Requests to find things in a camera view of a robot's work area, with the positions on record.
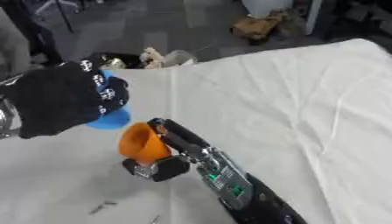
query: white tablecloth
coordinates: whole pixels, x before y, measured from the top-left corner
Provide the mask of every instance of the white tablecloth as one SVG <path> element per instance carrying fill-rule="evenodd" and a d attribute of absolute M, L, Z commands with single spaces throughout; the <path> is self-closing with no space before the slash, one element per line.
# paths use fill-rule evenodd
<path fill-rule="evenodd" d="M 392 223 L 392 59 L 356 39 L 197 66 L 115 71 L 134 122 L 165 117 L 230 154 L 309 223 Z M 195 174 L 120 165 L 123 130 L 0 142 L 0 223 L 233 223 Z M 89 214 L 105 200 L 118 203 Z"/>

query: orange cup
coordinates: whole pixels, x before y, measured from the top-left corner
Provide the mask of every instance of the orange cup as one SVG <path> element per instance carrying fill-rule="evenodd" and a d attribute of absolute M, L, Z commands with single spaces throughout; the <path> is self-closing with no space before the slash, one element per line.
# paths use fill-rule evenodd
<path fill-rule="evenodd" d="M 168 158 L 172 155 L 146 122 L 135 123 L 122 134 L 119 152 L 142 165 L 151 165 L 160 158 Z"/>

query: robotic hand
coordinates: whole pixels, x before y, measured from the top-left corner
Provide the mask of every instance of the robotic hand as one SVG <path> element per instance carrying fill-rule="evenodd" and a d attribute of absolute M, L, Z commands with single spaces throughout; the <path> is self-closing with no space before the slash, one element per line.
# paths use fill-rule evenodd
<path fill-rule="evenodd" d="M 147 166 L 127 159 L 123 165 L 131 174 L 158 182 L 186 173 L 190 164 L 195 164 L 204 183 L 237 223 L 307 223 L 263 182 L 241 170 L 225 152 L 190 130 L 169 119 L 155 118 L 148 124 L 163 143 L 179 154 Z"/>

